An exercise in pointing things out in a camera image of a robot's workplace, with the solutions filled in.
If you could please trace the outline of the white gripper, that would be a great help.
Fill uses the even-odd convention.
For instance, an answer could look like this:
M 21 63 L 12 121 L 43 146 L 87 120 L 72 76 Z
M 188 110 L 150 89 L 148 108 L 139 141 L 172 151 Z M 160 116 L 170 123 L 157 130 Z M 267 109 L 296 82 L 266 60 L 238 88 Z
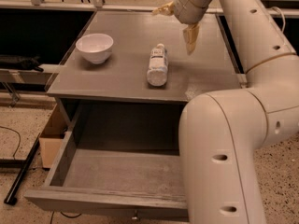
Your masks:
M 191 55 L 195 48 L 199 34 L 199 22 L 207 10 L 206 0 L 174 0 L 152 10 L 152 15 L 175 17 L 184 24 L 189 24 L 183 30 L 183 37 L 187 54 Z

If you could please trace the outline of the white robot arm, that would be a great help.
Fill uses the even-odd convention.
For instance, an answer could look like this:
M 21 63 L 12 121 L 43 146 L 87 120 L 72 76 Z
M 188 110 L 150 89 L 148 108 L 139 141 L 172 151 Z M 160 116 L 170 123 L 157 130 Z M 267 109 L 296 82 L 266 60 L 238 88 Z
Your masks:
M 195 26 L 212 0 L 175 0 L 164 15 Z M 298 130 L 299 57 L 260 0 L 220 0 L 248 86 L 191 99 L 179 152 L 191 224 L 266 224 L 255 149 Z

